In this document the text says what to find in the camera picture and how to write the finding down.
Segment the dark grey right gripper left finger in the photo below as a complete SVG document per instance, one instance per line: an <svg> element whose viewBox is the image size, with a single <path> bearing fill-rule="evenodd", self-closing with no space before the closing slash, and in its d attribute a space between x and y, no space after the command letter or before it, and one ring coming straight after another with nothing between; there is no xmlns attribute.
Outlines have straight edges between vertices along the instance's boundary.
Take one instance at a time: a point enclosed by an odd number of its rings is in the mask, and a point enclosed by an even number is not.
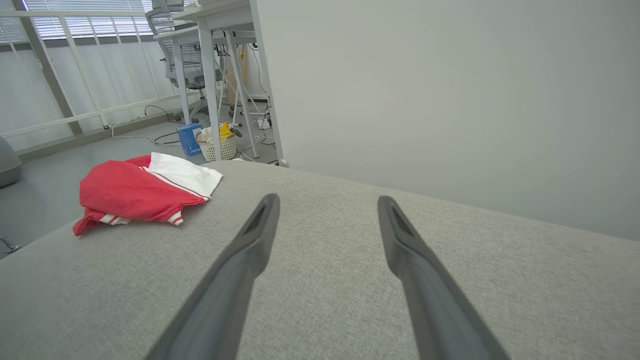
<svg viewBox="0 0 640 360"><path fill-rule="evenodd" d="M270 260L281 199L266 194L147 354L148 360L234 360L256 278Z"/></svg>

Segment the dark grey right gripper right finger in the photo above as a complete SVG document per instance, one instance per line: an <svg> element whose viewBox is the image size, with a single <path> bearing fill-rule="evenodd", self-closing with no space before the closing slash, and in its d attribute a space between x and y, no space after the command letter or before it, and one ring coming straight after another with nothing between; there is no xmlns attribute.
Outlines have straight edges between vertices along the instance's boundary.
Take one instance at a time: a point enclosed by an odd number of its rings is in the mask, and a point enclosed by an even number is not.
<svg viewBox="0 0 640 360"><path fill-rule="evenodd" d="M377 201L386 262L400 280L421 360L507 360L509 355L391 196Z"/></svg>

